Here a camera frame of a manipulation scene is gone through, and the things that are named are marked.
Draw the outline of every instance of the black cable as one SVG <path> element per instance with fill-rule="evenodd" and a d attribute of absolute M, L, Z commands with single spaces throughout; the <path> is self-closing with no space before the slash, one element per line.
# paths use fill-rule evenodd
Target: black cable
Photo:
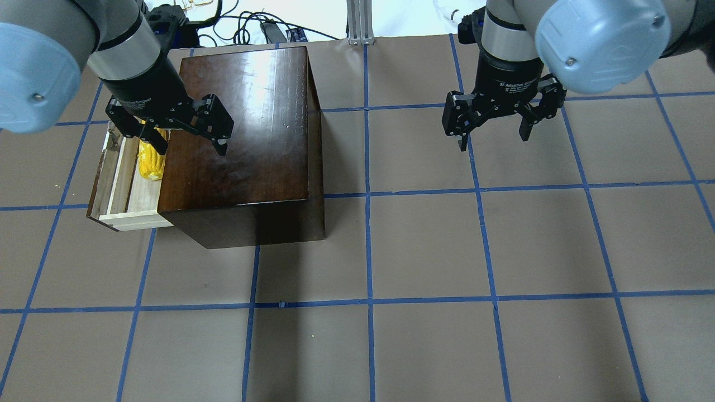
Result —
<path fill-rule="evenodd" d="M 239 2 L 239 0 L 236 0 L 236 2 L 234 3 L 233 7 L 231 7 L 231 9 L 230 9 L 229 11 L 226 11 L 226 12 L 223 13 L 221 16 L 219 16 L 218 21 L 216 21 L 216 24 L 214 24 L 214 26 L 212 27 L 212 30 L 213 30 L 213 32 L 214 32 L 214 35 L 216 35 L 216 37 L 218 37 L 218 38 L 220 38 L 220 39 L 222 39 L 222 40 L 225 40 L 225 41 L 233 41 L 233 42 L 235 43 L 235 40 L 234 40 L 235 35 L 234 35 L 233 38 L 224 38 L 223 36 L 219 35 L 218 32 L 216 32 L 216 25 L 219 23 L 219 21 L 221 20 L 221 18 L 235 18 L 234 16 L 230 16 L 230 15 L 228 15 L 228 14 L 231 14 L 236 8 L 238 8 L 238 2 Z"/>
<path fill-rule="evenodd" d="M 213 26 L 213 31 L 214 31 L 214 34 L 216 35 L 216 37 L 218 37 L 218 38 L 220 38 L 220 39 L 222 39 L 222 40 L 225 40 L 225 41 L 232 41 L 234 44 L 249 44 L 249 43 L 250 43 L 250 39 L 251 39 L 251 34 L 250 34 L 250 33 L 248 32 L 248 30 L 246 29 L 246 26 L 247 26 L 248 21 L 261 21 L 261 22 L 266 22 L 266 21 L 269 21 L 268 17 L 272 17 L 272 18 L 275 18 L 275 19 L 278 20 L 278 21 L 276 21 L 277 23 L 282 24 L 282 25 L 285 25 L 288 29 L 290 29 L 291 27 L 300 28 L 300 29 L 303 29 L 303 30 L 305 30 L 305 31 L 310 31 L 310 32 L 313 32 L 313 33 L 316 33 L 316 34 L 325 36 L 325 37 L 330 38 L 330 39 L 340 40 L 339 38 L 336 38 L 335 36 L 332 36 L 332 35 L 328 35 L 328 34 L 326 34 L 326 33 L 324 33 L 324 32 L 316 31 L 315 29 L 311 29 L 311 28 L 306 28 L 305 26 L 302 26 L 302 25 L 297 25 L 297 24 L 292 24 L 292 23 L 290 23 L 290 22 L 286 22 L 286 21 L 284 21 L 283 19 L 281 19 L 280 17 L 278 17 L 278 16 L 276 16 L 276 15 L 274 15 L 274 14 L 267 13 L 267 12 L 263 12 L 263 11 L 256 11 L 256 12 L 242 11 L 239 16 L 227 15 L 228 13 L 234 11 L 237 6 L 238 6 L 238 1 L 236 1 L 236 4 L 234 5 L 233 8 L 231 8 L 229 11 L 227 11 L 226 13 L 222 14 L 222 15 L 219 17 L 219 20 L 220 20 L 220 19 L 223 19 L 223 18 L 231 18 L 231 19 L 237 19 L 237 20 L 238 20 L 238 22 L 237 22 L 237 30 L 234 32 L 233 37 L 224 38 L 223 36 L 219 35 L 218 32 L 216 32 L 216 25 L 214 25 L 214 26 Z"/>
<path fill-rule="evenodd" d="M 339 40 L 339 39 L 336 38 L 335 36 L 331 36 L 331 35 L 325 34 L 325 33 L 321 32 L 321 31 L 316 31 L 316 30 L 311 29 L 311 28 L 306 28 L 306 27 L 301 26 L 301 25 L 291 24 L 290 22 L 283 21 L 282 18 L 280 18 L 279 16 L 276 16 L 276 15 L 274 15 L 274 14 L 271 14 L 271 13 L 267 13 L 267 12 L 264 12 L 264 11 L 257 11 L 257 12 L 252 13 L 252 14 L 255 14 L 255 15 L 258 15 L 258 16 L 268 16 L 268 17 L 271 17 L 271 18 L 275 18 L 275 19 L 278 20 L 278 22 L 280 22 L 281 24 L 285 25 L 288 29 L 290 29 L 290 27 L 293 26 L 293 27 L 295 27 L 295 28 L 301 28 L 301 29 L 303 29 L 303 30 L 305 30 L 305 31 L 315 32 L 316 34 L 323 35 L 323 36 L 325 36 L 325 37 L 327 37 L 327 38 L 331 38 L 331 39 L 334 39 L 334 40 L 336 40 L 336 41 Z"/>
<path fill-rule="evenodd" d="M 211 35 L 206 35 L 206 34 L 200 34 L 200 35 L 199 35 L 199 38 L 202 38 L 202 37 L 203 37 L 203 38 L 209 38 L 209 39 L 211 39 L 211 41 L 214 42 L 214 47 L 218 47 L 218 46 L 219 46 L 219 44 L 216 42 L 216 39 L 214 39 L 213 36 L 211 36 Z"/>
<path fill-rule="evenodd" d="M 204 21 L 189 22 L 186 25 L 195 29 L 208 28 L 209 26 L 215 26 L 216 23 L 221 19 L 221 10 L 223 9 L 223 0 L 216 1 L 216 14 L 209 19 Z"/>

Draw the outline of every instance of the wooden drawer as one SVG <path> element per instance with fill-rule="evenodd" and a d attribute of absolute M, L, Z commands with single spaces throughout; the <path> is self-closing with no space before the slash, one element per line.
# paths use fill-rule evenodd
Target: wooden drawer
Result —
<path fill-rule="evenodd" d="M 119 231 L 172 226 L 157 213 L 162 181 L 139 175 L 138 150 L 138 138 L 124 138 L 109 123 L 87 217 Z"/>

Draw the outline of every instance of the table surface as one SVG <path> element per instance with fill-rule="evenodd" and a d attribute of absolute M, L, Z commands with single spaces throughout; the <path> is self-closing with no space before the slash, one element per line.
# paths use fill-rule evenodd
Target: table surface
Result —
<path fill-rule="evenodd" d="M 86 219 L 109 98 L 89 71 L 57 126 L 0 133 L 0 401 L 715 395 L 702 54 L 569 93 L 526 143 L 517 117 L 490 121 L 460 153 L 442 102 L 470 90 L 476 46 L 308 51 L 325 241 L 209 251 L 174 228 Z"/>

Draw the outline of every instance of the blue tape grid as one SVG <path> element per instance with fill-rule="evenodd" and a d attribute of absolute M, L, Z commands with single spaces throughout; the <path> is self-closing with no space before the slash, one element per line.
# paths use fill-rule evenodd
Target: blue tape grid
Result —
<path fill-rule="evenodd" d="M 82 152 L 82 146 L 84 145 L 84 139 L 87 137 L 87 130 L 89 129 L 89 125 L 92 122 L 92 115 L 94 113 L 94 109 L 97 107 L 97 101 L 99 100 L 99 93 L 102 91 L 102 83 L 100 83 L 97 86 L 97 91 L 94 94 L 94 100 L 92 101 L 92 107 L 89 109 L 89 116 L 87 116 L 87 120 L 84 122 L 84 129 L 82 130 L 82 137 L 79 139 L 79 144 L 77 145 L 77 150 L 74 153 L 74 159 L 72 160 L 72 166 L 69 169 L 69 174 L 67 175 L 67 180 L 64 183 L 64 189 L 62 191 L 62 196 L 59 200 L 59 204 L 57 205 L 57 212 L 54 214 L 54 220 L 52 221 L 52 226 L 50 227 L 49 234 L 47 235 L 47 242 L 45 243 L 45 247 L 42 251 L 42 257 L 40 258 L 39 265 L 37 267 L 37 271 L 35 273 L 35 278 L 32 282 L 32 287 L 30 288 L 30 294 L 27 296 L 27 301 L 25 302 L 25 308 L 23 309 L 22 312 L 22 317 L 20 318 L 20 324 L 17 328 L 17 332 L 15 333 L 15 339 L 13 340 L 12 343 L 12 348 L 10 349 L 10 354 L 7 358 L 7 363 L 5 364 L 5 368 L 2 373 L 2 379 L 0 379 L 0 396 L 2 396 L 2 393 L 5 389 L 5 384 L 7 382 L 7 376 L 10 373 L 10 367 L 12 367 L 12 362 L 13 359 L 15 358 L 15 353 L 17 352 L 17 346 L 20 343 L 20 338 L 22 337 L 22 332 L 23 329 L 25 328 L 25 322 L 27 321 L 27 315 L 29 314 L 29 309 L 32 305 L 32 300 L 34 299 L 35 296 L 35 291 L 37 290 L 37 285 L 39 284 L 40 281 L 40 276 L 42 275 L 42 269 L 44 268 L 44 263 L 47 260 L 47 254 L 49 252 L 50 245 L 52 244 L 52 238 L 54 236 L 55 230 L 57 229 L 57 223 L 59 222 L 59 216 L 64 209 L 64 202 L 67 199 L 67 192 L 69 191 L 69 186 L 72 183 L 72 177 L 74 176 L 74 171 L 77 168 L 77 161 L 79 160 L 79 155 Z"/>
<path fill-rule="evenodd" d="M 458 83 L 460 91 L 463 92 L 463 83 L 460 73 L 460 65 L 456 54 L 455 42 L 452 35 L 450 35 L 450 45 L 452 47 L 453 58 L 455 62 L 455 72 L 457 74 Z M 191 49 L 189 56 L 193 56 L 194 50 Z M 641 394 L 641 400 L 647 401 L 648 396 L 643 385 L 640 370 L 638 369 L 638 363 L 633 350 L 632 342 L 628 332 L 628 326 L 626 324 L 625 315 L 623 314 L 623 308 L 621 305 L 622 298 L 642 298 L 642 297 L 664 297 L 664 296 L 686 296 L 686 295 L 715 295 L 714 289 L 695 289 L 695 290 L 656 290 L 656 291 L 641 291 L 641 292 L 619 292 L 616 287 L 615 278 L 613 276 L 613 271 L 611 269 L 610 261 L 608 260 L 608 253 L 606 250 L 605 242 L 603 241 L 603 235 L 601 233 L 600 225 L 598 223 L 598 217 L 596 215 L 596 209 L 593 205 L 593 200 L 591 198 L 590 189 L 591 188 L 614 188 L 614 187 L 655 187 L 655 186 L 677 186 L 677 185 L 693 185 L 698 192 L 700 200 L 702 202 L 704 211 L 708 217 L 708 220 L 715 230 L 715 220 L 709 209 L 707 201 L 704 194 L 700 188 L 702 184 L 715 184 L 715 180 L 698 180 L 694 171 L 686 157 L 685 151 L 679 141 L 677 133 L 669 119 L 667 111 L 661 101 L 664 97 L 697 97 L 697 96 L 712 96 L 715 92 L 681 92 L 672 94 L 660 94 L 658 93 L 656 86 L 653 82 L 649 73 L 646 73 L 649 84 L 653 90 L 653 94 L 642 94 L 642 95 L 618 95 L 618 96 L 605 96 L 605 97 L 569 97 L 567 102 L 579 102 L 588 100 L 607 100 L 607 99 L 655 99 L 658 102 L 661 113 L 669 127 L 671 135 L 676 143 L 676 146 L 681 154 L 681 157 L 686 165 L 686 168 L 690 174 L 691 180 L 689 181 L 670 181 L 670 182 L 644 182 L 644 183 L 588 183 L 586 179 L 585 172 L 583 171 L 583 165 L 581 164 L 581 159 L 578 155 L 578 150 L 576 148 L 576 142 L 573 137 L 573 131 L 571 130 L 570 122 L 568 121 L 568 115 L 565 110 L 562 110 L 564 120 L 566 122 L 567 132 L 569 139 L 571 141 L 571 146 L 573 148 L 574 156 L 577 161 L 579 173 L 581 175 L 581 184 L 571 184 L 571 185 L 550 185 L 550 186 L 516 186 L 516 187 L 487 187 L 483 188 L 479 186 L 477 170 L 475 167 L 475 157 L 470 142 L 468 150 L 470 157 L 470 165 L 472 169 L 473 180 L 475 183 L 474 188 L 465 189 L 447 189 L 447 190 L 414 190 L 414 191 L 400 191 L 400 192 L 371 192 L 370 191 L 370 129 L 369 129 L 369 111 L 372 110 L 386 110 L 386 109 L 420 109 L 420 108 L 432 108 L 432 107 L 443 107 L 443 104 L 407 104 L 407 105 L 391 105 L 391 106 L 369 106 L 369 85 L 368 85 L 368 48 L 363 46 L 363 79 L 364 79 L 364 93 L 365 100 L 363 107 L 352 107 L 352 108 L 337 108 L 337 109 L 324 109 L 323 112 L 356 112 L 362 111 L 365 118 L 365 189 L 364 193 L 345 193 L 345 194 L 330 194 L 326 195 L 326 198 L 351 198 L 351 197 L 364 197 L 365 198 L 365 239 L 366 239 L 366 255 L 367 255 L 367 277 L 368 277 L 368 297 L 366 299 L 349 299 L 349 300 L 322 300 L 313 302 L 294 302 L 294 303 L 257 303 L 256 298 L 256 288 L 257 288 L 257 277 L 258 277 L 258 265 L 260 260 L 260 247 L 255 249 L 254 257 L 254 267 L 253 276 L 251 284 L 251 298 L 249 303 L 228 303 L 228 304 L 208 304 L 208 305 L 142 305 L 142 295 L 144 290 L 144 284 L 146 282 L 147 271 L 149 268 L 149 261 L 151 260 L 154 239 L 156 236 L 156 230 L 152 230 L 150 235 L 149 244 L 147 247 L 147 256 L 144 262 L 144 269 L 142 271 L 142 279 L 139 284 L 139 291 L 137 293 L 137 301 L 134 306 L 98 306 L 98 307 L 84 307 L 84 308 L 74 308 L 74 307 L 64 307 L 64 308 L 32 308 L 31 303 L 34 298 L 34 293 L 36 287 L 39 284 L 39 279 L 42 273 L 42 268 L 44 266 L 49 248 L 51 246 L 52 238 L 54 236 L 57 223 L 62 210 L 69 209 L 85 209 L 86 204 L 73 204 L 66 205 L 64 201 L 66 199 L 67 192 L 69 191 L 69 186 L 74 176 L 74 171 L 77 167 L 77 160 L 79 159 L 80 152 L 82 150 L 84 140 L 87 135 L 87 130 L 89 125 L 92 124 L 107 124 L 107 120 L 92 120 L 92 115 L 97 106 L 97 101 L 99 99 L 100 91 L 102 90 L 102 85 L 100 84 L 95 98 L 92 104 L 87 121 L 85 122 L 61 122 L 56 124 L 57 126 L 74 126 L 74 125 L 84 125 L 84 131 L 82 133 L 82 138 L 77 147 L 75 153 L 75 158 L 71 166 L 68 179 L 64 186 L 64 191 L 58 205 L 33 205 L 33 206 L 18 206 L 18 207 L 0 207 L 0 212 L 2 211 L 16 211 L 16 210 L 56 210 L 53 224 L 48 235 L 47 242 L 43 251 L 41 261 L 39 263 L 38 270 L 36 272 L 33 285 L 28 296 L 28 300 L 24 308 L 17 309 L 0 309 L 0 314 L 20 314 L 21 320 L 20 324 L 13 342 L 13 346 L 8 357 L 8 361 L 5 365 L 3 371 L 3 376 L 0 381 L 0 396 L 4 390 L 4 386 L 9 374 L 12 361 L 14 359 L 16 349 L 18 347 L 24 325 L 29 314 L 47 314 L 47 313 L 97 313 L 97 312 L 129 312 L 132 311 L 132 324 L 130 326 L 129 338 L 127 340 L 127 348 L 124 354 L 124 361 L 122 363 L 122 371 L 119 380 L 119 387 L 117 389 L 117 401 L 122 399 L 122 392 L 124 387 L 124 382 L 126 380 L 127 367 L 129 364 L 129 357 L 131 355 L 132 343 L 134 339 L 134 333 L 137 326 L 137 319 L 139 312 L 141 311 L 177 311 L 177 310 L 227 310 L 227 309 L 248 309 L 248 323 L 247 323 L 247 334 L 246 334 L 246 346 L 245 346 L 245 361 L 244 361 L 244 372 L 243 372 L 243 387 L 242 387 L 242 400 L 246 400 L 247 396 L 247 381 L 249 375 L 250 367 L 250 351 L 252 344 L 252 327 L 253 318 L 255 314 L 255 309 L 257 308 L 311 308 L 311 307 L 323 307 L 323 306 L 336 306 L 336 305 L 367 305 L 368 306 L 368 337 L 369 337 L 369 353 L 370 353 L 370 400 L 375 401 L 375 340 L 374 340 L 374 322 L 373 322 L 373 306 L 383 305 L 383 304 L 406 304 L 406 303 L 492 303 L 494 320 L 495 320 L 495 331 L 497 335 L 498 342 L 498 352 L 502 370 L 502 379 L 504 385 L 504 393 L 507 401 L 511 401 L 511 391 L 508 384 L 508 370 L 506 367 L 506 357 L 503 347 L 502 334 L 501 334 L 501 323 L 499 321 L 498 312 L 498 302 L 499 301 L 524 301 L 524 300 L 578 300 L 578 299 L 602 299 L 602 298 L 613 298 L 616 301 L 616 307 L 618 310 L 618 316 L 621 321 L 621 326 L 623 328 L 624 338 L 626 339 L 626 345 L 628 348 L 628 354 L 631 358 L 631 363 L 633 365 L 633 371 L 636 376 L 636 382 L 638 384 L 638 389 Z M 583 189 L 586 193 L 589 208 L 591 210 L 591 215 L 596 227 L 596 232 L 598 235 L 599 244 L 601 246 L 601 251 L 603 253 L 603 258 L 606 263 L 606 269 L 608 272 L 609 280 L 611 281 L 610 293 L 577 293 L 577 294 L 550 294 L 550 295 L 498 295 L 494 277 L 493 269 L 491 265 L 491 258 L 489 252 L 488 244 L 488 233 L 484 222 L 483 207 L 481 201 L 481 194 L 483 192 L 508 192 L 508 191 L 531 191 L 531 190 L 562 190 L 562 189 Z M 371 250 L 371 234 L 370 234 L 370 199 L 371 197 L 387 197 L 387 196 L 399 196 L 399 195 L 436 195 L 436 194 L 458 194 L 458 193 L 472 193 L 474 192 L 477 198 L 477 206 L 479 212 L 480 228 L 482 231 L 483 246 L 485 249 L 485 258 L 487 261 L 488 277 L 490 282 L 490 295 L 484 296 L 466 296 L 466 297 L 445 297 L 445 298 L 373 298 L 373 276 L 372 276 L 372 250 Z"/>
<path fill-rule="evenodd" d="M 708 220 L 710 221 L 710 227 L 715 232 L 715 219 L 713 219 L 713 215 L 712 215 L 710 208 L 708 206 L 708 202 L 705 199 L 703 190 L 700 188 L 700 183 L 698 182 L 698 179 L 695 176 L 693 167 L 690 165 L 690 161 L 688 161 L 688 157 L 685 155 L 685 150 L 683 149 L 683 145 L 680 143 L 680 139 L 678 138 L 678 134 L 675 131 L 675 127 L 673 127 L 673 123 L 671 122 L 670 117 L 668 116 L 668 112 L 666 111 L 666 108 L 663 105 L 663 100 L 661 99 L 661 95 L 658 93 L 658 89 L 656 88 L 656 85 L 653 82 L 653 77 L 651 77 L 651 73 L 646 72 L 646 77 L 648 78 L 648 83 L 651 85 L 653 94 L 656 97 L 656 102 L 658 102 L 658 107 L 660 108 L 661 113 L 663 114 L 663 118 L 665 119 L 666 124 L 668 125 L 668 130 L 670 130 L 671 136 L 673 137 L 673 141 L 675 142 L 675 145 L 678 148 L 678 152 L 680 152 L 680 156 L 683 159 L 685 168 L 688 170 L 688 174 L 690 175 L 690 180 L 692 182 L 692 185 L 695 187 L 695 190 L 698 192 L 698 197 L 700 197 L 700 202 L 702 202 L 702 204 L 703 204 L 703 208 L 705 210 L 705 215 L 708 217 Z"/>
<path fill-rule="evenodd" d="M 464 83 L 462 83 L 462 71 L 459 66 L 459 58 L 457 57 L 457 49 L 454 43 L 454 36 L 449 35 L 450 45 L 452 47 L 452 58 L 454 58 L 454 66 L 457 74 L 457 81 L 460 92 L 464 92 Z M 506 402 L 511 402 L 511 388 L 509 387 L 509 374 L 506 367 L 506 354 L 504 353 L 504 340 L 501 332 L 501 319 L 499 317 L 499 298 L 496 291 L 496 283 L 494 281 L 494 270 L 492 268 L 491 252 L 489 249 L 489 236 L 487 226 L 484 220 L 484 204 L 482 203 L 482 189 L 479 185 L 479 176 L 477 173 L 477 165 L 474 160 L 474 150 L 472 148 L 471 138 L 468 143 L 469 163 L 472 169 L 472 179 L 474 181 L 475 195 L 477 197 L 477 211 L 479 215 L 479 227 L 481 229 L 482 244 L 484 247 L 484 257 L 487 265 L 487 276 L 489 278 L 489 294 L 492 302 L 492 312 L 494 316 L 494 329 L 496 331 L 496 344 L 499 353 L 499 364 L 501 366 L 501 380 L 504 386 L 504 398 Z"/>
<path fill-rule="evenodd" d="M 608 257 L 608 251 L 606 250 L 606 242 L 603 240 L 603 233 L 601 232 L 601 225 L 598 222 L 598 215 L 596 214 L 596 207 L 593 203 L 593 198 L 591 196 L 591 189 L 588 185 L 588 180 L 586 179 L 586 173 L 583 170 L 583 164 L 581 163 L 581 157 L 578 154 L 578 149 L 576 147 L 576 140 L 573 136 L 573 130 L 571 129 L 571 123 L 568 120 L 568 114 L 566 113 L 566 108 L 561 109 L 561 114 L 563 115 L 563 121 L 566 123 L 566 131 L 568 133 L 568 139 L 571 142 L 571 148 L 573 149 L 573 155 L 576 158 L 576 165 L 578 166 L 578 173 L 581 176 L 581 181 L 583 182 L 583 190 L 586 193 L 586 201 L 588 202 L 588 208 L 591 211 L 591 218 L 593 219 L 593 225 L 596 227 L 596 236 L 598 237 L 598 244 L 601 246 L 601 254 L 603 256 L 603 263 L 606 265 L 606 272 L 608 273 L 608 281 L 611 284 L 611 294 L 616 302 L 616 310 L 618 311 L 618 319 L 621 321 L 621 329 L 623 330 L 623 337 L 626 340 L 626 348 L 628 349 L 628 356 L 631 359 L 631 365 L 633 366 L 633 373 L 636 377 L 636 384 L 638 386 L 638 392 L 641 394 L 641 401 L 648 402 L 648 396 L 646 395 L 646 389 L 643 385 L 643 378 L 641 377 L 641 370 L 638 367 L 638 361 L 636 360 L 636 353 L 633 350 L 633 343 L 631 342 L 631 334 L 628 331 L 628 323 L 626 322 L 626 315 L 623 312 L 623 305 L 621 304 L 621 297 L 618 294 L 618 287 L 616 286 L 616 279 L 613 276 L 613 269 L 611 268 L 611 260 Z"/>

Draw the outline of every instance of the silver robot arm segment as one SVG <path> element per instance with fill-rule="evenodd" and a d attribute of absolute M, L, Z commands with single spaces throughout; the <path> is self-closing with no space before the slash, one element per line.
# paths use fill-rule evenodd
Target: silver robot arm segment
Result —
<path fill-rule="evenodd" d="M 659 57 L 689 52 L 694 43 L 713 38 L 711 0 L 493 3 L 513 5 L 546 66 L 565 88 L 583 94 L 607 92 L 643 74 Z"/>
<path fill-rule="evenodd" d="M 163 155 L 167 142 L 157 128 L 183 129 L 225 155 L 233 119 L 215 95 L 187 94 L 167 58 L 185 17 L 168 7 L 153 11 L 149 23 L 144 0 L 2 0 L 0 69 L 9 79 L 0 82 L 0 128 L 50 128 L 87 65 L 114 95 L 106 111 L 125 137 L 139 137 Z"/>

